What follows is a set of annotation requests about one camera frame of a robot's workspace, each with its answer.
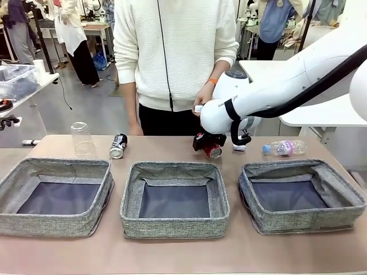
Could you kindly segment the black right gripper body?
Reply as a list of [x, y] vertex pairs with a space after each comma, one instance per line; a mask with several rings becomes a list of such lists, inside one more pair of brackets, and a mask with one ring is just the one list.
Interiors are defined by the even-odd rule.
[[224, 133], [212, 134], [209, 132], [202, 132], [202, 133], [199, 133], [197, 136], [202, 137], [201, 139], [202, 147], [209, 147], [213, 145], [218, 145], [220, 147], [223, 147], [227, 139], [227, 136]]

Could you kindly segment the person's left hand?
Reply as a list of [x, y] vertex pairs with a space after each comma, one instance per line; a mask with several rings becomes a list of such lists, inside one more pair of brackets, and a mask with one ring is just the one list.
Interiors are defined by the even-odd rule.
[[195, 111], [195, 107], [197, 105], [204, 105], [206, 104], [208, 101], [210, 101], [212, 99], [212, 95], [213, 95], [213, 91], [215, 88], [215, 84], [212, 82], [207, 82], [197, 93], [197, 96], [195, 98], [194, 104], [193, 104], [193, 114], [196, 116], [200, 116], [199, 112]]

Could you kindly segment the person's right hand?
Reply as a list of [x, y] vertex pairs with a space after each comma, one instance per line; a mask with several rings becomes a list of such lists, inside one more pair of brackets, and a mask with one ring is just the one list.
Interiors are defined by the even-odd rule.
[[130, 131], [129, 131], [130, 136], [143, 136], [144, 135], [143, 130], [138, 121], [130, 122], [129, 128], [130, 128]]

